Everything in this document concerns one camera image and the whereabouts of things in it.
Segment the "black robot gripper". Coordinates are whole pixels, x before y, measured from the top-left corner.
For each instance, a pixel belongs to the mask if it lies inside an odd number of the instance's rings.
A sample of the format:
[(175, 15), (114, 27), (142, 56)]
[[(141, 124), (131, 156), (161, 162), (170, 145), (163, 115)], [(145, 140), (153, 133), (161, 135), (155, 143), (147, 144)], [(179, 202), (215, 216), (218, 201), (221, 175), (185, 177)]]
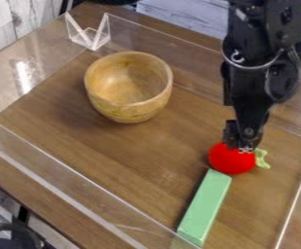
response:
[(264, 138), (270, 110), (288, 101), (298, 88), (301, 53), (280, 49), (258, 61), (250, 61), (241, 50), (223, 50), (223, 92), (234, 118), (226, 121), (223, 143), (230, 150), (252, 153)]

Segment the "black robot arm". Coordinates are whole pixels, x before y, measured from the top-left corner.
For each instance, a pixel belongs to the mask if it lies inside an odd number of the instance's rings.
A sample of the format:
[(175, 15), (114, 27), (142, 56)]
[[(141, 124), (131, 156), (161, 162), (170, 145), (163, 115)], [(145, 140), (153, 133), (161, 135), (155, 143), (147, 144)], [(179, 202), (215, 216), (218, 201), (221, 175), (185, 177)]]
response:
[(222, 55), (223, 103), (234, 110), (223, 143), (250, 153), (272, 108), (298, 89), (301, 0), (227, 0)]

